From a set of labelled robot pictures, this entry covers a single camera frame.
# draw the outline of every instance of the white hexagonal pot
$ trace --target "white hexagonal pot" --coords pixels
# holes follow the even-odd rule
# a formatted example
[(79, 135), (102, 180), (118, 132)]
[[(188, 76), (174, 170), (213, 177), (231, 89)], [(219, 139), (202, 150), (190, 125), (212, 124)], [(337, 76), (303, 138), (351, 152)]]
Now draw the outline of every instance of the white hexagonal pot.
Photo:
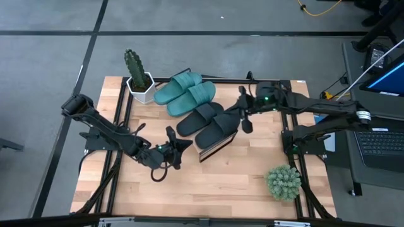
[(145, 74), (148, 75), (150, 77), (150, 79), (151, 79), (151, 85), (145, 92), (134, 92), (134, 91), (132, 91), (131, 86), (130, 86), (132, 77), (130, 77), (126, 81), (126, 84), (127, 84), (128, 88), (129, 88), (129, 91), (131, 92), (133, 97), (137, 101), (139, 101), (139, 102), (141, 102), (143, 104), (147, 104), (147, 103), (152, 102), (154, 93), (156, 92), (156, 87), (155, 87), (155, 83), (154, 83), (154, 80), (152, 78), (152, 75), (149, 72), (145, 72)]

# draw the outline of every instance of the teal slide sandal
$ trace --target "teal slide sandal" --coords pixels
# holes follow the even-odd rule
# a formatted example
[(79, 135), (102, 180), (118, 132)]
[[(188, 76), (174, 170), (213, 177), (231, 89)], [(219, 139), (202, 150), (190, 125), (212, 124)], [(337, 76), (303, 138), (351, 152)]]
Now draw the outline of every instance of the teal slide sandal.
[(187, 88), (202, 82), (202, 76), (198, 73), (181, 73), (173, 76), (171, 81), (154, 93), (154, 102), (165, 105), (178, 96), (184, 94)]
[(215, 85), (210, 81), (190, 87), (185, 94), (167, 104), (167, 112), (171, 117), (179, 117), (212, 101), (215, 93)]

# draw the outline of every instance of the wooden board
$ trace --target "wooden board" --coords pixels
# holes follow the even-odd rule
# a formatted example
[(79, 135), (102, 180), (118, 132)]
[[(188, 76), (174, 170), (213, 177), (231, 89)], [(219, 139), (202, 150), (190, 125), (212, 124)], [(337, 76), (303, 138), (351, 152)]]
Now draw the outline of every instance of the wooden board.
[[(106, 77), (104, 81), (97, 109), (109, 120), (113, 119), (115, 113), (121, 80), (121, 77)], [(239, 84), (215, 85), (217, 93), (214, 102), (222, 104), (224, 108), (233, 105), (239, 96)], [(292, 81), (292, 89), (308, 94), (307, 86), (302, 81)], [(141, 123), (146, 123), (139, 135), (154, 146), (167, 140), (165, 127), (171, 125), (175, 129), (184, 117), (170, 117), (165, 106), (155, 103), (143, 105), (134, 100), (129, 126), (135, 129)], [(254, 125), (253, 133), (245, 134), (240, 128), (231, 144), (202, 163), (198, 159), (200, 149), (193, 144), (182, 156), (181, 169), (170, 169), (167, 178), (160, 183), (151, 180), (149, 168), (124, 156), (113, 213), (135, 216), (295, 219), (294, 203), (274, 200), (264, 180), (264, 175), (270, 169), (288, 163), (280, 139), (280, 113), (253, 115), (250, 120)], [(311, 113), (302, 113), (298, 121), (309, 125), (314, 123), (314, 118)], [(97, 151), (84, 161), (71, 211), (78, 210), (97, 188), (104, 159), (105, 151)], [(327, 210), (335, 215), (324, 164), (317, 157), (309, 155), (306, 155), (306, 164), (313, 192)], [(103, 211), (108, 194), (109, 189), (104, 195)], [(307, 215), (306, 202), (304, 196), (301, 197)]]

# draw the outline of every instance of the green succulent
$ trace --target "green succulent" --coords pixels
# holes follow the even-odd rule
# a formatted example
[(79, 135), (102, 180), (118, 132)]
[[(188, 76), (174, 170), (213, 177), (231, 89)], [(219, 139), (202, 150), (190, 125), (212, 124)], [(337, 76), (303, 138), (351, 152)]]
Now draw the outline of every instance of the green succulent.
[(270, 193), (278, 201), (293, 201), (301, 185), (300, 174), (289, 165), (272, 169), (266, 176), (266, 182)]
[(131, 73), (132, 82), (136, 87), (147, 89), (149, 84), (147, 84), (147, 76), (145, 75), (140, 57), (135, 51), (126, 49), (124, 58), (126, 66)]

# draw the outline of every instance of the black slide sandal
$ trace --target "black slide sandal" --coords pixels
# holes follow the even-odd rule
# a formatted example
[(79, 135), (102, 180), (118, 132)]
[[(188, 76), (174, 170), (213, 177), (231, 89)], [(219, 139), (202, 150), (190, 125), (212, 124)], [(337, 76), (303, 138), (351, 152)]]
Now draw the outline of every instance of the black slide sandal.
[(214, 116), (221, 113), (223, 113), (223, 107), (219, 103), (206, 103), (198, 106), (177, 124), (177, 133), (180, 136), (189, 136), (207, 126)]
[(240, 115), (238, 111), (226, 111), (214, 117), (208, 127), (196, 135), (195, 143), (201, 149), (208, 148), (237, 131), (239, 124)]

